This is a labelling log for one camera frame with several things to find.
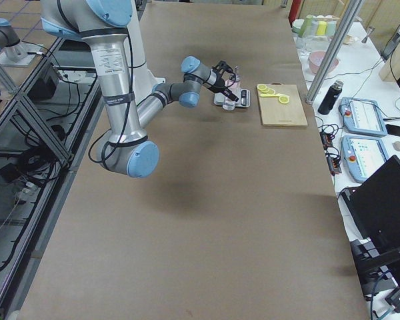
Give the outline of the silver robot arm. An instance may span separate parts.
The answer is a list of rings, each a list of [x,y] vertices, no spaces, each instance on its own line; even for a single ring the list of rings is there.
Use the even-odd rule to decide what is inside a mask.
[[[145,81],[139,19],[134,1],[42,1],[44,31],[88,44],[110,128],[94,146],[92,160],[108,171],[144,178],[159,162],[158,146],[149,140],[146,125],[168,104],[188,108],[199,102],[202,87],[238,101],[222,78],[232,68],[224,61],[208,67],[198,58],[186,57],[181,64],[180,83]]]

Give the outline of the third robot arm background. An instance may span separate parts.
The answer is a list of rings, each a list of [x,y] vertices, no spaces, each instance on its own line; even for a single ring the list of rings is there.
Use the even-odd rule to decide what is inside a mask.
[[[27,67],[33,58],[10,22],[0,18],[0,64],[4,67]]]

